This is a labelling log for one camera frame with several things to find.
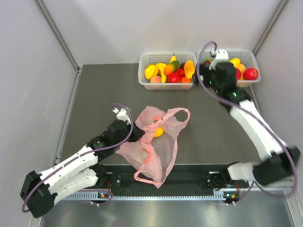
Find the yellow orange fruit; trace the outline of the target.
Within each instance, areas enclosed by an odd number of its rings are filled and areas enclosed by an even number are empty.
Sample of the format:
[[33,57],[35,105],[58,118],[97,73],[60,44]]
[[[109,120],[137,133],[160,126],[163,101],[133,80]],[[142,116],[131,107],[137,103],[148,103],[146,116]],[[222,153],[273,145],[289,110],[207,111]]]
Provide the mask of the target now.
[[158,137],[162,136],[162,135],[163,135],[163,133],[164,133],[163,128],[158,127],[158,128],[156,129],[155,134],[154,134],[154,136],[153,136],[153,137],[154,137],[154,138],[158,138]]

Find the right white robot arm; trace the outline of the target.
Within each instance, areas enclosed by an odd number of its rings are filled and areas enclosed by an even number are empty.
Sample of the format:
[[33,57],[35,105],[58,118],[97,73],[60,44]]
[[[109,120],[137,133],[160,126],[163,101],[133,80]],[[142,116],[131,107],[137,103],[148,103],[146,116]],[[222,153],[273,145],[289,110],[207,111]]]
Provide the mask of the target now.
[[289,176],[296,177],[301,152],[297,147],[289,147],[270,129],[250,95],[237,86],[236,74],[237,69],[230,62],[220,62],[212,69],[207,61],[197,64],[194,77],[194,83],[200,82],[204,89],[214,91],[213,97],[244,129],[261,159],[259,164],[230,164],[222,172],[222,184],[232,187],[238,180],[248,180],[266,186]]

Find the green orange mango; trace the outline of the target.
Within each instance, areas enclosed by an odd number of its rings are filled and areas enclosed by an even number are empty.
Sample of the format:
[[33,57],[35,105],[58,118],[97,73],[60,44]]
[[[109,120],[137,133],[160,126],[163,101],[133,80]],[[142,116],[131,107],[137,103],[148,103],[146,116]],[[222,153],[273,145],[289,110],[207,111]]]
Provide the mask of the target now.
[[166,74],[166,76],[168,76],[169,74],[175,72],[179,67],[179,61],[176,60],[172,63],[167,64],[167,66],[164,69],[164,73]]

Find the pink plastic bag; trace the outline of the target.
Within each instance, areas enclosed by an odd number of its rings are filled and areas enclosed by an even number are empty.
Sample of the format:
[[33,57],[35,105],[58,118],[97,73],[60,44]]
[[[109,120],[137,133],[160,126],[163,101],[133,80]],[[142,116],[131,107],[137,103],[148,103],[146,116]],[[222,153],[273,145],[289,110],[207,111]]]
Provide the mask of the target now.
[[[135,124],[145,131],[137,142],[126,142],[116,151],[136,169],[134,179],[160,188],[171,173],[178,153],[177,137],[187,126],[191,113],[183,107],[162,111],[147,106],[138,116]],[[164,133],[154,138],[158,127]]]

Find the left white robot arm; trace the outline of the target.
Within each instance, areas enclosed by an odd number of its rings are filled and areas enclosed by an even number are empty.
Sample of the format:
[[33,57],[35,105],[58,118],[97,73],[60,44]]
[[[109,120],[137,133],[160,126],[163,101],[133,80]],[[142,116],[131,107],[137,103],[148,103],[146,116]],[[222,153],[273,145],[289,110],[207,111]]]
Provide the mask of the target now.
[[68,159],[24,179],[20,197],[22,212],[34,218],[48,213],[63,198],[87,187],[103,187],[107,174],[99,164],[126,142],[137,142],[145,134],[135,123],[114,120],[101,135],[91,139]]

